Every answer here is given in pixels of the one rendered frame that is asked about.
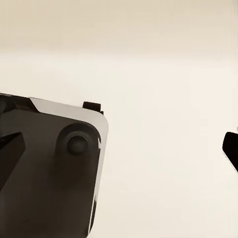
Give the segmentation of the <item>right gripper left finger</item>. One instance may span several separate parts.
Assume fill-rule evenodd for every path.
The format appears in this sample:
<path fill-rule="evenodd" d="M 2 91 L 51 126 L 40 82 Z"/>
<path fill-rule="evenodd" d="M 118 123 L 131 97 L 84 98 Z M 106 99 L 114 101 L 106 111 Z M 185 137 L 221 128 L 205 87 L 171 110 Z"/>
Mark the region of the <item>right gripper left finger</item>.
<path fill-rule="evenodd" d="M 0 192 L 25 151 L 21 132 L 0 137 Z"/>

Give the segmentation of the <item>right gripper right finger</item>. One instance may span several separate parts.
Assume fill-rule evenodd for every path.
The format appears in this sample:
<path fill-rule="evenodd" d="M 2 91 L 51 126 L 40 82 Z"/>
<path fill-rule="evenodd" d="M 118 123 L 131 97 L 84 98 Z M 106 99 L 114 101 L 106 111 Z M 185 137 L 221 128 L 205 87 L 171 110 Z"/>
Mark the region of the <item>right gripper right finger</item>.
<path fill-rule="evenodd" d="M 238 134 L 228 131 L 222 149 L 238 172 Z"/>

